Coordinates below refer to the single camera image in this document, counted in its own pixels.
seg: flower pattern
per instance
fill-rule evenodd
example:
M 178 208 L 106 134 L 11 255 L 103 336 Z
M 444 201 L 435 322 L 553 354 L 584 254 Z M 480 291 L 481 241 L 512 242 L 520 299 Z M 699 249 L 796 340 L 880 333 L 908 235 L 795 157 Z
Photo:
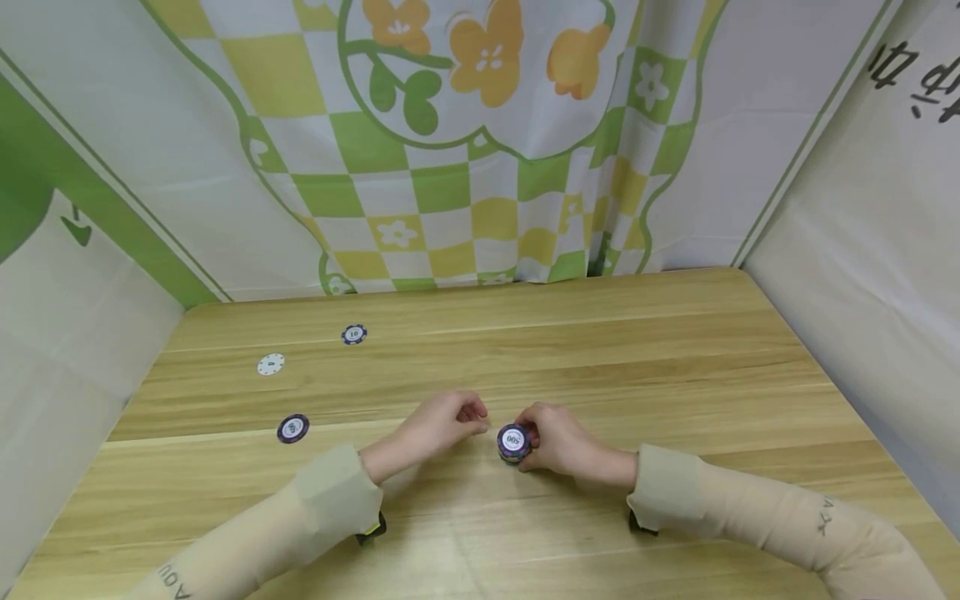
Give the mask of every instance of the flower pattern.
M 408 228 L 407 224 L 400 219 L 389 225 L 378 225 L 376 228 L 380 231 L 380 241 L 385 246 L 397 244 L 404 250 L 410 247 L 410 240 L 419 235 L 416 231 Z
M 363 0 L 363 14 L 377 43 L 399 46 L 417 56 L 430 52 L 430 38 L 423 32 L 430 7 L 423 0 L 403 0 L 396 8 L 390 0 Z
M 657 100 L 666 100 L 670 96 L 670 88 L 663 79 L 663 65 L 659 62 L 651 65 L 648 62 L 640 64 L 640 81 L 636 83 L 634 93 L 643 100 L 647 112 L 654 109 Z
M 353 291 L 353 287 L 337 275 L 330 276 L 330 281 L 327 282 L 327 285 L 330 286 L 330 293 L 334 296 L 342 296 L 343 294 L 349 294 Z
M 581 211 L 581 204 L 583 200 L 577 199 L 568 204 L 564 204 L 563 211 L 560 213 L 560 235 L 566 234 L 570 231 L 571 221 L 573 217 L 579 215 Z
M 486 28 L 467 18 L 450 30 L 450 50 L 457 61 L 450 87 L 461 94 L 479 89 L 485 106 L 502 106 L 520 82 L 522 45 L 518 0 L 493 0 Z
M 600 51 L 610 39 L 610 27 L 600 24 L 588 32 L 567 29 L 553 41 L 546 59 L 546 77 L 558 96 L 586 100 L 600 77 Z

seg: arm sleeve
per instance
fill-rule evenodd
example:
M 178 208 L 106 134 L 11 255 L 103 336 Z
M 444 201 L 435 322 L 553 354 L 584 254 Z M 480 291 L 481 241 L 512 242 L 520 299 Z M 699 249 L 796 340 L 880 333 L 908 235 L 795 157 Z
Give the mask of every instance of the arm sleeve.
M 147 577 L 128 600 L 240 600 L 379 523 L 382 491 L 340 446 L 286 487 L 214 529 Z
M 627 498 L 641 527 L 756 546 L 814 571 L 836 600 L 946 600 L 910 543 L 878 516 L 779 481 L 645 444 Z

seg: white fabric wall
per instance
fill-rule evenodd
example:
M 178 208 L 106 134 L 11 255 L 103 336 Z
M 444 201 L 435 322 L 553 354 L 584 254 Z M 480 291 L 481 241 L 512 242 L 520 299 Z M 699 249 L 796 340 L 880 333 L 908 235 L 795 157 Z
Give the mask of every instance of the white fabric wall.
M 920 54 L 861 74 L 746 269 L 960 536 L 960 116 L 938 122 L 960 87 L 910 97 L 957 32 L 955 0 L 904 3 L 883 42 Z
M 182 310 L 97 228 L 78 244 L 60 220 L 71 212 L 55 191 L 33 235 L 0 264 L 0 598 Z

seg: wood grain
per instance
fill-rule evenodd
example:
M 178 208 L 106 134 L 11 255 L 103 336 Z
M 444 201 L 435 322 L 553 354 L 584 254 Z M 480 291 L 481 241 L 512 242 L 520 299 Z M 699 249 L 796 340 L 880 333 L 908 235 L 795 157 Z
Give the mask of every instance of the wood grain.
M 365 342 L 342 343 L 350 324 Z M 286 366 L 264 377 L 255 365 L 270 352 Z M 120 598 L 318 452 L 375 440 L 454 387 L 480 392 L 495 425 L 560 402 L 611 444 L 694 452 L 858 503 L 960 597 L 956 540 L 756 286 L 720 269 L 196 308 L 10 599 Z M 280 444 L 291 413 L 312 427 Z M 385 487 L 387 536 L 348 540 L 254 597 L 826 597 L 754 548 L 632 535 L 622 496 L 521 475 L 492 434 Z

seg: right hand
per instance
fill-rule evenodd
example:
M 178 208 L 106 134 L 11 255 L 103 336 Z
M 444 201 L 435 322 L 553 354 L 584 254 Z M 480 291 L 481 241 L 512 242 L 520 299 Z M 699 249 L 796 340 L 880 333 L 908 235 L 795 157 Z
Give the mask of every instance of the right hand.
M 546 468 L 626 490 L 636 485 L 636 453 L 602 444 L 565 406 L 536 402 L 519 414 L 516 424 L 530 433 L 533 447 L 519 464 L 522 472 Z

